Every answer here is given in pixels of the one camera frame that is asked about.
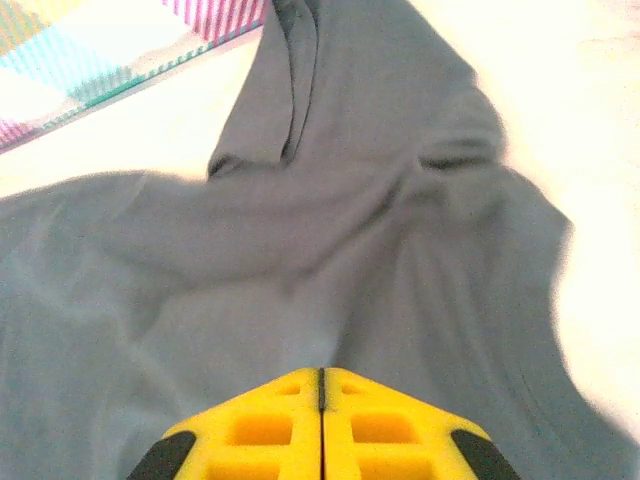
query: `yellow plastic part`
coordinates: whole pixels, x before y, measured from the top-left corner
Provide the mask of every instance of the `yellow plastic part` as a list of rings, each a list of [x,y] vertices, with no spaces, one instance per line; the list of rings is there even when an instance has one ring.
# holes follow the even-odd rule
[[[451,432],[488,440],[480,427],[346,370],[327,369],[325,376],[327,480],[476,478]]]
[[[319,480],[318,369],[297,370],[173,426],[196,442],[175,480]]]
[[[175,480],[471,480],[451,439],[477,425],[338,368],[302,369],[173,426]]]

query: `bed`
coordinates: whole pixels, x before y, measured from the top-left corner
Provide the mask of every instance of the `bed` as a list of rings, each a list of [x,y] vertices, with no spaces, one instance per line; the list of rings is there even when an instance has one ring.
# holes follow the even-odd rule
[[[622,92],[633,90],[638,77],[629,61],[636,58],[633,48],[623,44],[603,50],[592,40],[627,36],[635,23],[602,7],[585,7],[584,15],[574,15],[572,5],[560,10],[552,2],[528,7],[497,0],[490,5],[463,0],[412,3],[478,72],[478,83],[501,113],[509,135],[504,161],[530,178],[573,220],[571,248],[554,291],[558,331],[577,385],[609,416],[625,423],[639,394],[625,378],[634,378],[637,366],[632,360],[638,332],[632,299],[639,284],[634,262],[640,225],[636,203],[640,136],[633,134],[637,95]],[[195,51],[200,48],[202,54],[174,65],[168,73],[129,85],[129,95],[105,100],[106,108],[89,102],[90,114],[81,115],[86,109],[74,104],[62,117],[60,110],[52,114],[54,109],[32,117],[7,116],[10,132],[17,132],[10,141],[23,135],[22,140],[31,140],[0,157],[0,194],[113,171],[150,170],[194,182],[205,180],[207,161],[262,32],[255,28],[218,46],[221,42],[198,38],[184,22],[180,12],[186,12],[186,4],[158,2],[154,8],[179,25],[183,33],[178,37],[186,35],[196,42]],[[195,15],[193,8],[190,14]],[[543,22],[544,36],[537,27],[525,26]],[[487,25],[493,35],[487,35]],[[607,63],[605,57],[612,51],[617,60]],[[172,53],[160,57],[159,64],[167,64],[171,57],[178,58]],[[603,75],[603,70],[611,74]],[[598,101],[584,101],[603,90],[609,93]],[[64,126],[28,137],[35,135],[28,126],[34,119],[37,128],[55,126],[47,122],[56,121]],[[599,261],[604,250],[609,255]],[[612,351],[626,353],[616,356]],[[607,372],[612,370],[624,373],[611,378]],[[614,390],[620,402],[603,394]],[[629,424],[634,428],[637,433],[637,426]]]

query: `black rubber edge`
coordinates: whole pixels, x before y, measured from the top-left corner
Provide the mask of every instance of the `black rubber edge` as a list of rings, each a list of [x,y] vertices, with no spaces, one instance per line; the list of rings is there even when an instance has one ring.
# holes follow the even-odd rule
[[[462,429],[451,438],[478,480],[521,480],[493,442]]]
[[[127,480],[173,480],[195,442],[195,434],[184,431],[154,443]]]
[[[320,412],[320,480],[325,480],[324,412],[327,409],[327,376],[324,368],[318,369],[318,411]]]

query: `black corner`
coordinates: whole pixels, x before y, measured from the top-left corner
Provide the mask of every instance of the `black corner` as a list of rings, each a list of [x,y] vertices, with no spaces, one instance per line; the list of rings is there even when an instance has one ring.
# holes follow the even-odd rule
[[[478,480],[521,480],[493,442],[467,430],[454,430],[451,438]]]
[[[195,434],[185,431],[154,443],[127,480],[173,480],[195,441]]]

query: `gray fabric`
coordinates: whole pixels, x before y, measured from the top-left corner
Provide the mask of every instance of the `gray fabric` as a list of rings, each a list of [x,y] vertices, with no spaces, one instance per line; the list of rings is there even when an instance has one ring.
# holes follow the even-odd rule
[[[551,331],[565,219],[497,162],[469,66],[400,0],[275,7],[208,184],[0,204],[0,477],[124,478],[173,423],[337,365],[479,423],[524,479],[631,478]]]

